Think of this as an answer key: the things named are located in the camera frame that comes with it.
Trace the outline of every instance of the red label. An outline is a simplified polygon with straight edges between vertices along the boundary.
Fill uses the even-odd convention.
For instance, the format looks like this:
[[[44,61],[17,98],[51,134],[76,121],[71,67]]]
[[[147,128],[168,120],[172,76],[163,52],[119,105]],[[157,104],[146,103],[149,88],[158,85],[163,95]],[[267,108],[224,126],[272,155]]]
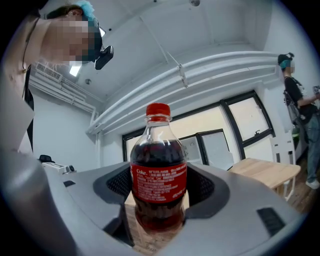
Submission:
[[[135,197],[149,203],[168,203],[181,197],[187,185],[187,164],[145,167],[130,164]]]

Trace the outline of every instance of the black camera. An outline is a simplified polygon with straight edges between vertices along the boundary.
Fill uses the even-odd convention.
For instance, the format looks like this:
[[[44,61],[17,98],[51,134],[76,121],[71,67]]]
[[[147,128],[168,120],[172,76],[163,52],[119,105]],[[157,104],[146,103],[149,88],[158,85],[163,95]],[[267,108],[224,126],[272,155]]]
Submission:
[[[100,52],[99,57],[94,62],[94,68],[101,70],[114,57],[114,48],[109,45]]]

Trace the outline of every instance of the wooden table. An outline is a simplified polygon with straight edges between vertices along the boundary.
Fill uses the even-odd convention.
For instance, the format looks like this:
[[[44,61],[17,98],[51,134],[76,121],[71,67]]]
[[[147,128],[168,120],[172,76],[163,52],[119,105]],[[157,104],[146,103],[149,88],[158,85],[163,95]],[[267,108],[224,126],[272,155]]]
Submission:
[[[300,169],[300,166],[295,164],[246,158],[234,164],[229,172],[253,178],[275,189],[295,177]]]

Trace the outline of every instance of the plastic bottle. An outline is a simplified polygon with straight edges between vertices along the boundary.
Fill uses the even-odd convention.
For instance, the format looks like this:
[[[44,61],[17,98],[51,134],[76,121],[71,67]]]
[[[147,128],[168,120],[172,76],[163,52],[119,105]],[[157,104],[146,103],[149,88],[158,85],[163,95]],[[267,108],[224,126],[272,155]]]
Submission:
[[[145,131],[130,155],[135,216],[147,233],[177,229],[184,220],[187,162],[170,114],[166,104],[147,106]]]

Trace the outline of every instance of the air conditioner vent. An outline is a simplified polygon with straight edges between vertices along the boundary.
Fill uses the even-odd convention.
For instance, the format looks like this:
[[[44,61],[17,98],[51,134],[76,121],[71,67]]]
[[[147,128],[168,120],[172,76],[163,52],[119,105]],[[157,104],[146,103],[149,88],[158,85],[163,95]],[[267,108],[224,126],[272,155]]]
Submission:
[[[46,78],[49,78],[57,83],[61,82],[62,79],[62,75],[56,71],[54,71],[53,69],[41,64],[41,63],[37,63],[35,70],[40,73],[41,75],[45,76]]]

